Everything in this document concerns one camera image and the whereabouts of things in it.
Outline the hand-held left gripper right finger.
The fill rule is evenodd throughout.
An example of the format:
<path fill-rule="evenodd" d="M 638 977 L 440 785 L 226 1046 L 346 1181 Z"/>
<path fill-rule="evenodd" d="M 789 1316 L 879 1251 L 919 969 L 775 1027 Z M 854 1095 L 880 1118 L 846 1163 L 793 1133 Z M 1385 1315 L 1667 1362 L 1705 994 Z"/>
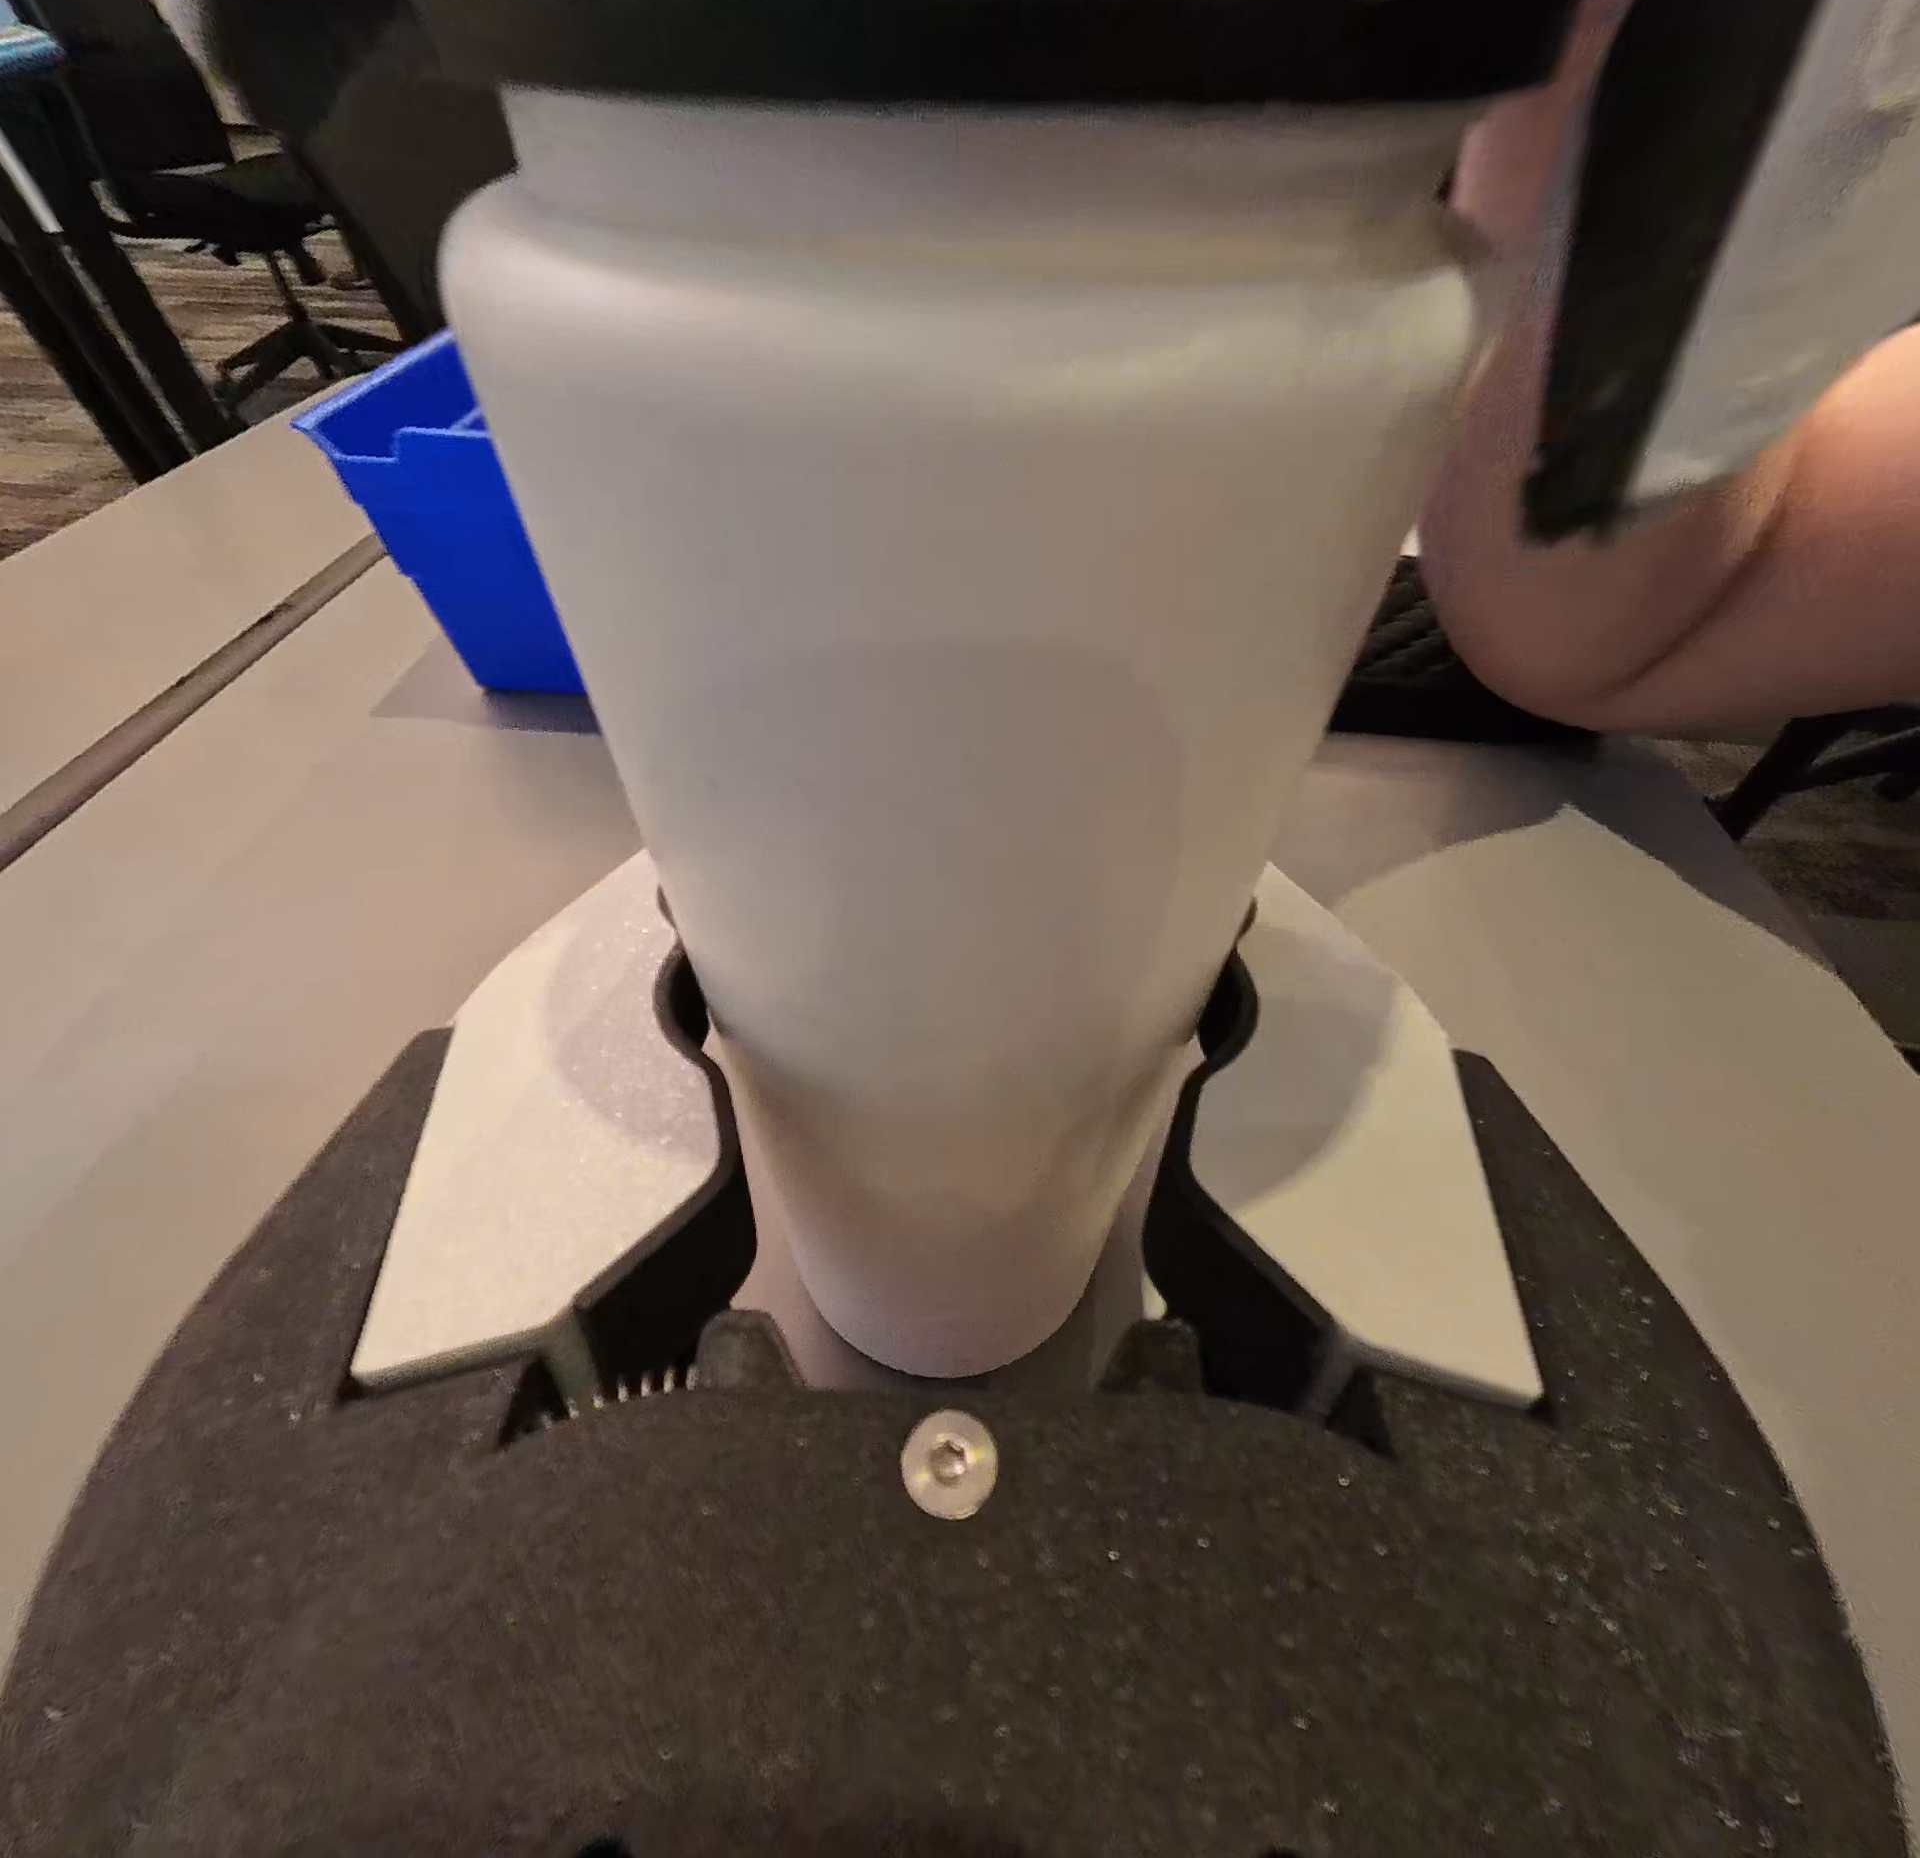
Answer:
<path fill-rule="evenodd" d="M 1207 1388 L 1335 1409 L 1388 1374 L 1535 1408 L 1460 1053 L 1421 996 L 1269 867 L 1198 1042 L 1141 1255 Z"/>

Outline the person's right forearm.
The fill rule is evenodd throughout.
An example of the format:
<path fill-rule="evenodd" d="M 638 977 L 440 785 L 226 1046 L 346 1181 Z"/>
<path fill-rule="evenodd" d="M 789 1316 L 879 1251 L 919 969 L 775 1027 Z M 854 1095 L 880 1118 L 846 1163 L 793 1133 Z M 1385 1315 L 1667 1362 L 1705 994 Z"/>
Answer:
<path fill-rule="evenodd" d="M 1454 204 L 1524 292 L 1421 517 L 1438 619 L 1524 713 L 1687 736 L 1917 699 L 1919 336 L 1886 339 L 1735 479 L 1609 538 L 1524 543 L 1557 310 L 1557 180 L 1598 73 L 1567 62 L 1466 139 Z"/>

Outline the white plastic bottle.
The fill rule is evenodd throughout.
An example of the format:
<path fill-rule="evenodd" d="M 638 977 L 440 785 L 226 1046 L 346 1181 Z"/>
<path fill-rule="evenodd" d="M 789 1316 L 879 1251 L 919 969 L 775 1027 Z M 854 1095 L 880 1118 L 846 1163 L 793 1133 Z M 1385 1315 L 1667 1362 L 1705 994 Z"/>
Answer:
<path fill-rule="evenodd" d="M 804 1287 L 1037 1349 L 1494 317 L 1486 103 L 509 88 L 442 304 Z"/>

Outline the black bottle lid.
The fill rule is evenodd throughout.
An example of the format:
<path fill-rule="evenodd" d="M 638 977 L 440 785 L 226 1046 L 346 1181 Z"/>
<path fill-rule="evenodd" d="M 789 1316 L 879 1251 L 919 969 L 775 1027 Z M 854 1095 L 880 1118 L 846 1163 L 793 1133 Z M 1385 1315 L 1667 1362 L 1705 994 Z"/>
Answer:
<path fill-rule="evenodd" d="M 1538 84 L 1579 0 L 411 0 L 497 88 L 790 106 L 1393 106 Z"/>

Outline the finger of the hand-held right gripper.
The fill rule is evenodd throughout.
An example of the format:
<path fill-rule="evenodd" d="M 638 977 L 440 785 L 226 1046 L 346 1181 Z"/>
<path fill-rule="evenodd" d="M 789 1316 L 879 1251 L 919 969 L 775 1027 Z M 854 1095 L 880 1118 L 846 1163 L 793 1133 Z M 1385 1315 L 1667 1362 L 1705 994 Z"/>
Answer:
<path fill-rule="evenodd" d="M 1546 544 L 1733 481 L 1917 322 L 1919 0 L 1627 0 L 1559 199 Z"/>

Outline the blue plastic bin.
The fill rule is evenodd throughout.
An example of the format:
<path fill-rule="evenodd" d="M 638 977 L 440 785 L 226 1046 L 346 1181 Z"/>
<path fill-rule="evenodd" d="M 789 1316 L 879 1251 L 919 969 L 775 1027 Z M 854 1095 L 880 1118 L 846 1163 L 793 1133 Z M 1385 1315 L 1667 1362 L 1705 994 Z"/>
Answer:
<path fill-rule="evenodd" d="M 291 424 L 323 453 L 481 691 L 586 692 L 450 330 Z"/>

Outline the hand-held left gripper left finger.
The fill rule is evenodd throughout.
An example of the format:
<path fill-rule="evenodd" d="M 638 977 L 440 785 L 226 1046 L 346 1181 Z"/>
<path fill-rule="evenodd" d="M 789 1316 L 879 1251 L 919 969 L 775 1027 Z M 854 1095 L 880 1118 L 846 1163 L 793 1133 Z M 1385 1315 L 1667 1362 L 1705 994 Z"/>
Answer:
<path fill-rule="evenodd" d="M 454 1018 L 349 1362 L 394 1392 L 533 1358 L 654 1392 L 753 1267 L 733 1098 L 650 858 L 516 946 Z"/>

